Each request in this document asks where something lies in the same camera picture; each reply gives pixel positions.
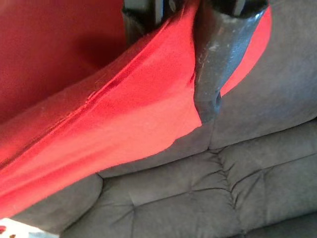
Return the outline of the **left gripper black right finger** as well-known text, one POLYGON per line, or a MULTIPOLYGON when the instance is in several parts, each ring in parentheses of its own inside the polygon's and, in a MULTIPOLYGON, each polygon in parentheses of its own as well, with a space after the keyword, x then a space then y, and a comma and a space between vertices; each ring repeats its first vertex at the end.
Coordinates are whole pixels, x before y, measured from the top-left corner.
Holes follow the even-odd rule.
POLYGON ((220 90, 238 67, 265 10, 266 0, 203 0, 194 21, 194 103, 202 123, 218 114, 220 90))

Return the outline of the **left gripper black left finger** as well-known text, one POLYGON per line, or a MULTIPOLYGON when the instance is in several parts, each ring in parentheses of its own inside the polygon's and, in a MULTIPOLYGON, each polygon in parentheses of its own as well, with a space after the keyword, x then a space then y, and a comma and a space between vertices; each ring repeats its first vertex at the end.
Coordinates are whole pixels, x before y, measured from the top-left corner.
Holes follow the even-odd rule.
POLYGON ((124 0, 122 18, 127 45, 159 27, 172 13, 172 0, 124 0))

